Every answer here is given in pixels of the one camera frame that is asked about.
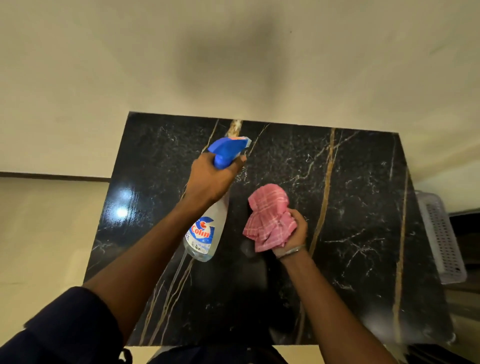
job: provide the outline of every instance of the forearm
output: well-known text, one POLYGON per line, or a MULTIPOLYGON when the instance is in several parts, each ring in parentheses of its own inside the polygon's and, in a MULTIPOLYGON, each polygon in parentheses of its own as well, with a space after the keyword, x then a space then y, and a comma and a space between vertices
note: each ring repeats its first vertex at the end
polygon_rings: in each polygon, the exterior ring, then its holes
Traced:
POLYGON ((116 317, 124 342, 182 237, 206 207, 183 199, 134 246, 84 284, 116 317))
POLYGON ((306 250, 282 259, 313 326, 326 363, 396 363, 350 312, 306 250))

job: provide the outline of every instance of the spray bottle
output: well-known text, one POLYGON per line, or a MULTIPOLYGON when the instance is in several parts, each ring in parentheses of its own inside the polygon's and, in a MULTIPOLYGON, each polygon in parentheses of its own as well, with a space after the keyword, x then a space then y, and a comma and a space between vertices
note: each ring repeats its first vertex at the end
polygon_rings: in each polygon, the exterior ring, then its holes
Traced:
MULTIPOLYGON (((240 152, 250 145, 246 136, 225 137, 209 146, 215 154, 213 165, 218 170, 227 168, 240 152)), ((187 231, 183 238, 185 250, 195 259, 206 262, 215 254, 227 220, 229 191, 215 202, 187 231)))

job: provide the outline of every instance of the white plastic basket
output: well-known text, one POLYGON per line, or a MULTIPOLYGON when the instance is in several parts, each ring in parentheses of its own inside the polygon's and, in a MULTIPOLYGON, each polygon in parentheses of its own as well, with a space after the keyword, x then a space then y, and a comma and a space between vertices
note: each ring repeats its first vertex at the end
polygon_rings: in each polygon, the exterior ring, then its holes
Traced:
POLYGON ((467 271, 441 198, 422 191, 416 194, 442 284, 465 282, 467 271))

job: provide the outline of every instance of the person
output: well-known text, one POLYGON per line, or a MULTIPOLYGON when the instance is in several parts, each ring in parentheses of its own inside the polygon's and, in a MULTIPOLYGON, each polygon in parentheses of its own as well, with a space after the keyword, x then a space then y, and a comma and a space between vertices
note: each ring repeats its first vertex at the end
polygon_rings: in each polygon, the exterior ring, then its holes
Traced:
MULTIPOLYGON (((117 363, 148 298, 192 224, 228 190, 245 156, 224 170, 204 153, 192 164, 185 196, 135 245, 81 287, 68 289, 30 319, 0 348, 1 363, 117 363)), ((324 361, 396 363, 390 353, 349 311, 303 248, 307 222, 297 221, 283 248, 274 253, 285 266, 313 327, 324 361)), ((127 362, 132 358, 124 351, 127 362)), ((241 345, 177 347, 151 363, 285 363, 273 348, 241 345)))

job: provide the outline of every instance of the bangle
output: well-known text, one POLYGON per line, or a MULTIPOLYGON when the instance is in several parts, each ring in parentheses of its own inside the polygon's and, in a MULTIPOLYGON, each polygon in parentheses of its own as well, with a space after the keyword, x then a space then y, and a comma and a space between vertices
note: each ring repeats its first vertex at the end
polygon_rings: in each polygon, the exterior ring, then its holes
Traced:
POLYGON ((292 248, 292 249, 286 251, 286 252, 283 253, 281 256, 277 256, 276 258, 277 258, 277 259, 281 259, 281 258, 283 258, 283 257, 285 257, 285 256, 287 256, 287 255, 295 254, 297 251, 301 250, 301 249, 304 248, 304 247, 305 247, 305 244, 302 244, 302 245, 300 245, 300 246, 296 246, 295 248, 292 248))

